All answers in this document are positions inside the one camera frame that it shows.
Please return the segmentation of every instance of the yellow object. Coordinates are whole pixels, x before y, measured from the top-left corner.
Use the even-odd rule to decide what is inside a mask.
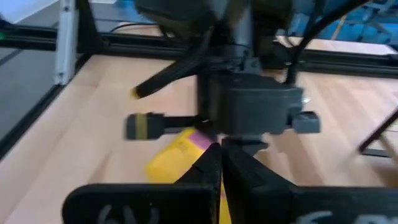
[[[137,90],[135,88],[133,88],[130,92],[131,97],[133,97],[135,100],[138,100],[140,97],[137,94]]]
[[[194,128],[184,130],[174,142],[146,165],[146,174],[151,182],[174,183],[191,168],[205,151],[189,138],[196,132]],[[225,189],[221,183],[220,224],[230,223]]]
[[[136,114],[136,139],[146,140],[147,139],[147,115]]]

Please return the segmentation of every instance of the wire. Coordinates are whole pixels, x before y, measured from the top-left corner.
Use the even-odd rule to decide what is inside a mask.
[[[328,27],[333,22],[337,21],[345,14],[351,12],[357,7],[366,4],[370,0],[354,0],[350,2],[344,3],[341,7],[331,12],[329,15],[325,16],[319,22],[317,22],[309,31],[308,34],[304,36],[300,44],[295,49],[292,61],[287,70],[287,77],[285,80],[285,84],[294,85],[297,79],[297,65],[299,63],[300,56],[302,55],[306,46],[311,42],[311,40],[316,37],[324,28]]]
[[[208,49],[213,30],[208,30],[200,39],[195,41],[183,58],[174,62],[153,77],[139,84],[132,90],[132,96],[143,98],[149,96],[169,83],[182,77],[195,75],[197,66],[201,64],[203,55]]]
[[[325,0],[315,0],[315,5],[313,11],[310,14],[307,25],[305,26],[304,35],[306,35],[313,25],[317,22],[317,19],[322,16],[323,10],[325,8]]]
[[[152,24],[148,22],[137,22],[137,23],[130,23],[130,24],[121,24],[118,25],[117,27],[111,29],[110,32],[114,32],[118,29],[124,28],[124,27],[131,27],[131,26],[157,26],[157,24]]]

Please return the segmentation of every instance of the black plastic part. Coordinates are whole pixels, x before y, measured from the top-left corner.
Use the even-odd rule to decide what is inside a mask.
[[[230,136],[281,134],[302,109],[301,88],[257,74],[219,74],[210,81],[210,119]]]
[[[212,144],[175,184],[95,184],[74,190],[63,204],[63,222],[215,224],[220,187],[221,147]]]
[[[232,224],[394,223],[398,189],[298,187],[225,139],[223,181]]]
[[[258,151],[268,148],[268,143],[262,142],[260,139],[233,139],[231,137],[226,137],[224,141],[234,144],[250,156],[254,156]]]
[[[90,3],[87,0],[76,0],[76,8],[79,12],[78,43],[89,48],[92,52],[95,49],[103,49],[105,42],[96,28]]]
[[[294,186],[245,153],[230,139],[224,139],[223,181],[232,224],[285,224],[290,220]]]
[[[292,128],[299,134],[320,133],[320,119],[314,112],[304,111],[293,118]]]
[[[146,139],[138,139],[137,136],[137,117],[146,118]],[[200,123],[196,116],[164,116],[164,114],[130,114],[125,122],[125,138],[127,140],[155,140],[163,134],[175,134],[181,132],[184,128],[195,126]]]

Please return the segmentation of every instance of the wooden surface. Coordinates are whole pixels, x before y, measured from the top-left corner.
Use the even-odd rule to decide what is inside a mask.
[[[134,29],[151,34],[152,29]],[[385,54],[381,45],[315,40],[312,49]],[[195,78],[133,100],[129,90],[170,62],[94,56],[0,163],[0,223],[61,223],[62,202],[88,183],[146,182],[143,167],[173,136],[123,140],[130,113],[195,114]],[[396,80],[302,72],[306,105],[321,134],[265,136],[256,157],[299,185],[398,186],[392,160],[359,156],[356,146],[398,105]]]

